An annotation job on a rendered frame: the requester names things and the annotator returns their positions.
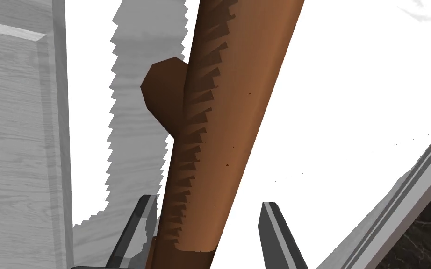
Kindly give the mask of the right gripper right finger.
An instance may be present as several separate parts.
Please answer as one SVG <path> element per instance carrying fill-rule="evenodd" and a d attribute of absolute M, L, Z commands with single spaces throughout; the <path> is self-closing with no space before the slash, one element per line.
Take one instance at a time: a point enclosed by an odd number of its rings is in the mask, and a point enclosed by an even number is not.
<path fill-rule="evenodd" d="M 258 229 L 265 269 L 308 269 L 275 202 L 262 203 Z"/>

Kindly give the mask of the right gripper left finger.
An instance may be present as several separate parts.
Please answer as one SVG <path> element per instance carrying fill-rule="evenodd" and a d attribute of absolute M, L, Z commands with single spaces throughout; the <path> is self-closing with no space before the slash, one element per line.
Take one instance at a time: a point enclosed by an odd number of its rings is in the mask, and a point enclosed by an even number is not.
<path fill-rule="evenodd" d="M 157 223 L 157 195 L 142 195 L 106 264 L 107 268 L 147 269 Z"/>

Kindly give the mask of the white cupboard door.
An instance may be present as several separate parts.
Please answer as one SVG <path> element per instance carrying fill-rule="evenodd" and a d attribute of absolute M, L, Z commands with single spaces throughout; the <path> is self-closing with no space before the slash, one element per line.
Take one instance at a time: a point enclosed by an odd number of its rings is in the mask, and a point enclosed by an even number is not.
<path fill-rule="evenodd" d="M 199 0 L 65 0 L 74 263 L 104 266 L 172 139 L 145 109 L 150 65 L 190 53 Z M 265 269 L 257 223 L 281 208 L 309 269 L 431 142 L 431 0 L 307 0 L 211 269 Z"/>

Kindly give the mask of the grey wood cupboard panel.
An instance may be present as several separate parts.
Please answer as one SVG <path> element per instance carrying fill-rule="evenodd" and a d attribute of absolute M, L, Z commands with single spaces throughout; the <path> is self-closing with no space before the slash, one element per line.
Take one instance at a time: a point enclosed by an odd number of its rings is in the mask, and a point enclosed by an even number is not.
<path fill-rule="evenodd" d="M 0 269 L 73 264 L 65 0 L 0 0 Z"/>

